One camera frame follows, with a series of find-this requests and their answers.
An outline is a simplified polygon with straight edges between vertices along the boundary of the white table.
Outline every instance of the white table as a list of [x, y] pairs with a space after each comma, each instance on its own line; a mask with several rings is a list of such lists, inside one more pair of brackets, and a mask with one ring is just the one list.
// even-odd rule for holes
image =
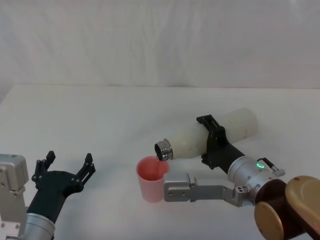
[[[285, 181], [320, 178], [319, 103], [320, 90], [15, 85], [0, 105], [0, 153], [25, 156], [29, 177], [49, 150], [57, 157], [50, 169], [71, 173], [92, 153], [97, 171], [83, 192], [65, 202], [57, 240], [262, 240], [252, 206], [143, 201], [136, 163], [154, 155], [154, 143], [183, 119], [248, 107], [258, 117], [259, 133], [237, 148], [285, 168]], [[227, 182], [200, 158], [171, 161], [170, 167]], [[29, 181], [27, 205], [35, 193]]]

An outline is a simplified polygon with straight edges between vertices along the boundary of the white backdrop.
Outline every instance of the white backdrop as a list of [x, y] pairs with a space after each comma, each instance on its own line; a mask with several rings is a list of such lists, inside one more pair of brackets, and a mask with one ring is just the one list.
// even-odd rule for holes
[[1, 0], [3, 79], [319, 88], [320, 1]]

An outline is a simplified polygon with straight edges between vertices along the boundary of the bottle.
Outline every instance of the bottle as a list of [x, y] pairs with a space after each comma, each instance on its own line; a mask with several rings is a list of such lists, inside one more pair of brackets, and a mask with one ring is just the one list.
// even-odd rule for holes
[[[216, 121], [225, 128], [230, 143], [254, 136], [258, 132], [256, 115], [248, 108], [241, 108], [222, 116]], [[194, 158], [207, 152], [208, 130], [198, 122], [183, 126], [174, 135], [157, 142], [155, 153], [160, 161]]]

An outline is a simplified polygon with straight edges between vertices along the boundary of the pink cup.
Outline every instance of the pink cup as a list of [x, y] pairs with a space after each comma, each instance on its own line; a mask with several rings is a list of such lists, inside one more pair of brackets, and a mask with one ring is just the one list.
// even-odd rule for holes
[[164, 174], [169, 172], [166, 161], [158, 161], [156, 156], [147, 156], [136, 165], [142, 197], [149, 203], [164, 199]]

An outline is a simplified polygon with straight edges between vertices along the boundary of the green indicator light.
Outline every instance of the green indicator light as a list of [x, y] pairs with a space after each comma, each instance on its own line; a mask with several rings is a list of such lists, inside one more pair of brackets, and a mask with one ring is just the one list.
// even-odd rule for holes
[[262, 169], [264, 169], [264, 168], [265, 168], [265, 166], [264, 166], [264, 165], [262, 165], [262, 164], [260, 164], [260, 163], [257, 163], [257, 164], [256, 164], [256, 166], [257, 166], [258, 168], [262, 168]]

